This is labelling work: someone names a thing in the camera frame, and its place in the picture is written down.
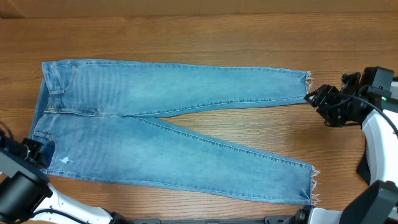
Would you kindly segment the light blue denim jeans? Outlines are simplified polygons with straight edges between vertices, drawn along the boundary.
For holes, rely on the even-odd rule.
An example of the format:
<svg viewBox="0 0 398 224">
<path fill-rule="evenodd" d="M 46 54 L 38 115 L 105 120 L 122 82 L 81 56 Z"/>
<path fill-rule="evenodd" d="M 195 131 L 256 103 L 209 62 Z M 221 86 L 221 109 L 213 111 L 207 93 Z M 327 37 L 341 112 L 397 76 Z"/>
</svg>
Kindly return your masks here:
<svg viewBox="0 0 398 224">
<path fill-rule="evenodd" d="M 181 114 L 303 103 L 309 72 L 123 60 L 42 64 L 30 136 L 44 172 L 95 182 L 313 205 L 316 168 L 166 122 Z"/>
</svg>

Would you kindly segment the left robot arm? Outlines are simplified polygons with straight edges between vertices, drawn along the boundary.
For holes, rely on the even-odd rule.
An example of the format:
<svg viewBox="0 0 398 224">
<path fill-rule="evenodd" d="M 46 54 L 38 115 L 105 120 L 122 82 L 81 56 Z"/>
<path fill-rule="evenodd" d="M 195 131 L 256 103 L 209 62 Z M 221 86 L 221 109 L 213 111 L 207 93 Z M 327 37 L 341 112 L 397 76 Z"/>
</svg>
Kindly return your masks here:
<svg viewBox="0 0 398 224">
<path fill-rule="evenodd" d="M 27 138 L 18 142 L 4 123 L 1 126 L 1 173 L 6 176 L 1 181 L 3 223 L 131 223 L 116 212 L 91 207 L 57 191 L 40 171 L 43 144 Z"/>
</svg>

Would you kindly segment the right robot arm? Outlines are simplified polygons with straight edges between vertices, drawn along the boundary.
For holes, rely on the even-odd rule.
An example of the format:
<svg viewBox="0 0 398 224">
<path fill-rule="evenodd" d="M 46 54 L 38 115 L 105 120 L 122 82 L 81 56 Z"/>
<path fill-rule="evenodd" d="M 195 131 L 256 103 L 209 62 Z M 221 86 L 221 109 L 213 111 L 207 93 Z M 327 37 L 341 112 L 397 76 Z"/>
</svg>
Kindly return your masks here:
<svg viewBox="0 0 398 224">
<path fill-rule="evenodd" d="M 286 223 L 397 223 L 397 89 L 394 71 L 367 67 L 362 73 L 343 74 L 340 89 L 322 85 L 305 100 L 325 120 L 340 128 L 358 124 L 366 149 L 357 173 L 369 187 L 344 210 L 305 206 Z"/>
</svg>

